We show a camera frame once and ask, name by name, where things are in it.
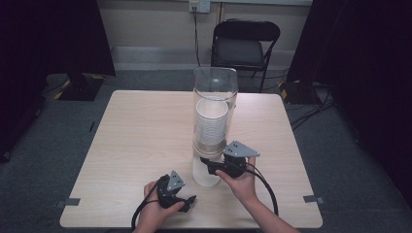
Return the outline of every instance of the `electrical cord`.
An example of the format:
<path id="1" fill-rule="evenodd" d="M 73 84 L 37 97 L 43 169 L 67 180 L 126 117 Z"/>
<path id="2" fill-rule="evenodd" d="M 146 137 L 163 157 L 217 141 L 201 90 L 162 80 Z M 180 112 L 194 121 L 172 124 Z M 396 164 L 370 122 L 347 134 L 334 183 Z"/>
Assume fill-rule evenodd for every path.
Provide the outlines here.
<path id="1" fill-rule="evenodd" d="M 145 208 L 145 206 L 148 205 L 149 203 L 158 202 L 158 200 L 148 202 L 148 199 L 152 195 L 152 193 L 155 191 L 155 189 L 157 188 L 159 182 L 160 180 L 157 180 L 157 182 L 154 184 L 152 189 L 149 191 L 148 195 L 145 197 L 145 199 L 142 201 L 142 203 L 139 205 L 139 207 L 134 212 L 133 217 L 131 219 L 131 230 L 132 231 L 136 229 L 136 218 L 137 216 L 139 216 L 139 213 L 143 210 L 143 208 Z"/>
<path id="2" fill-rule="evenodd" d="M 69 80 L 69 75 L 66 74 L 66 78 L 64 79 L 63 83 L 61 83 L 61 84 L 59 84 L 59 85 L 57 85 L 57 86 L 55 86 L 55 87 L 52 87 L 52 88 L 50 88 L 50 89 L 47 89 L 47 90 L 43 91 L 41 94 L 42 94 L 42 95 L 43 95 L 43 94 L 46 94 L 47 92 L 50 92 L 50 91 L 52 91 L 52 90 L 54 90 L 54 89 L 57 89 L 57 88 L 63 86 L 68 80 Z"/>
<path id="3" fill-rule="evenodd" d="M 301 116 L 299 119 L 296 119 L 294 121 L 291 122 L 291 126 L 293 127 L 292 131 L 294 131 L 296 128 L 298 128 L 302 123 L 304 123 L 306 120 L 308 120 L 310 117 L 318 114 L 318 113 L 322 113 L 324 110 L 330 108 L 333 106 L 333 101 L 330 101 L 328 103 L 328 105 L 326 105 L 324 107 L 324 105 L 326 104 L 326 100 L 327 98 L 330 96 L 330 90 L 327 93 L 327 96 L 325 97 L 325 100 L 323 101 L 322 105 L 320 107 L 316 107 L 310 111 L 308 111 L 307 113 L 305 113 L 303 116 Z"/>
<path id="4" fill-rule="evenodd" d="M 192 7 L 191 9 L 193 11 L 193 19 L 194 19 L 194 50 L 196 52 L 197 65 L 200 67 L 199 41 L 197 39 L 197 9 L 195 7 Z"/>
<path id="5" fill-rule="evenodd" d="M 273 204 L 273 212 L 275 213 L 276 216 L 279 215 L 279 209 L 278 209 L 278 202 L 276 201 L 276 196 L 275 193 L 273 192 L 272 187 L 270 187 L 269 183 L 266 181 L 266 179 L 261 175 L 261 172 L 252 164 L 247 163 L 249 165 L 251 165 L 252 167 L 254 167 L 254 169 L 257 170 L 257 173 L 242 167 L 239 167 L 238 165 L 230 162 L 230 161 L 226 161 L 228 164 L 230 164 L 231 166 L 233 166 L 236 169 L 239 169 L 243 172 L 247 172 L 250 173 L 252 175 L 254 175 L 255 177 L 259 178 L 260 181 L 264 184 L 264 186 L 266 187 L 267 191 L 269 192 L 270 198 L 272 199 L 272 204 Z"/>

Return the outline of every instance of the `hand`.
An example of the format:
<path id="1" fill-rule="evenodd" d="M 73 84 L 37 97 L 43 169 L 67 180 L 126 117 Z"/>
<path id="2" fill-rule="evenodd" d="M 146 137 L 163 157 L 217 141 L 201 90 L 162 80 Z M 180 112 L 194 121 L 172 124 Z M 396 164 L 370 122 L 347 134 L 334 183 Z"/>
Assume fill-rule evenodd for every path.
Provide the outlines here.
<path id="1" fill-rule="evenodd" d="M 248 163 L 255 166 L 256 158 L 248 158 Z M 247 169 L 254 171 L 255 168 L 251 165 L 247 165 Z M 217 170 L 216 175 L 222 178 L 231 188 L 233 194 L 240 202 L 244 203 L 245 201 L 256 200 L 258 196 L 255 190 L 255 176 L 245 172 L 242 176 L 233 179 L 230 175 L 226 174 L 224 171 Z"/>
<path id="2" fill-rule="evenodd" d="M 149 194 L 149 191 L 154 185 L 155 182 L 151 182 L 145 185 L 145 197 Z M 185 205 L 184 202 L 178 202 L 167 209 L 163 209 L 157 202 L 157 200 L 157 192 L 154 191 L 148 198 L 148 202 L 150 203 L 148 203 L 145 208 L 143 208 L 142 212 L 139 215 L 139 221 L 137 222 L 136 229 L 133 231 L 134 233 L 155 232 L 158 228 L 160 228 L 160 226 L 168 217 L 178 212 Z"/>

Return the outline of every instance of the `wall outlet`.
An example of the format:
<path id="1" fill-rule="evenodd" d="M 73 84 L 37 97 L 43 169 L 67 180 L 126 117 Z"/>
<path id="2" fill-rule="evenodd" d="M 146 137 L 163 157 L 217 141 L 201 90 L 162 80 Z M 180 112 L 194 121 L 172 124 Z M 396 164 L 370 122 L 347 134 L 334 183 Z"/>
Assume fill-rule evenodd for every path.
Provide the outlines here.
<path id="1" fill-rule="evenodd" d="M 189 1 L 189 12 L 210 13 L 210 1 Z"/>
<path id="2" fill-rule="evenodd" d="M 189 1 L 189 12 L 200 12 L 199 1 Z"/>

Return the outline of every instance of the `wooden table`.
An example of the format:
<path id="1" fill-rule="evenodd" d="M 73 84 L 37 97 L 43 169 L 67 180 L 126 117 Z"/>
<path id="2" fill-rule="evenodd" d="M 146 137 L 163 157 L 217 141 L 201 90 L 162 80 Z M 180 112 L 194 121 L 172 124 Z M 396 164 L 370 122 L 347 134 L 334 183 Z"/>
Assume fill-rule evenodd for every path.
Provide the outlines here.
<path id="1" fill-rule="evenodd" d="M 197 195 L 188 213 L 170 217 L 164 228 L 258 228 L 223 181 L 214 187 L 191 176 L 193 93 L 118 90 L 87 153 L 66 206 L 63 227 L 127 228 L 142 202 L 143 187 L 176 170 L 186 182 L 177 196 Z M 239 93 L 228 141 L 260 152 L 257 168 L 273 188 L 280 217 L 298 228 L 323 224 L 281 98 L 274 94 Z M 272 209 L 259 179 L 259 199 Z"/>

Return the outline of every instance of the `forearm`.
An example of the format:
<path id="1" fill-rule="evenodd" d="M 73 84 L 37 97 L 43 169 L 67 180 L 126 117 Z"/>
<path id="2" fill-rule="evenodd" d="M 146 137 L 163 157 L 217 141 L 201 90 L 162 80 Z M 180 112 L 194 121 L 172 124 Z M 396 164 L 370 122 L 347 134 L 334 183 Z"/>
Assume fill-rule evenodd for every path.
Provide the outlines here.
<path id="1" fill-rule="evenodd" d="M 241 201 L 241 203 L 251 214 L 251 216 L 254 218 L 254 220 L 264 233 L 298 232 L 287 222 L 276 216 L 257 198 L 253 200 Z"/>

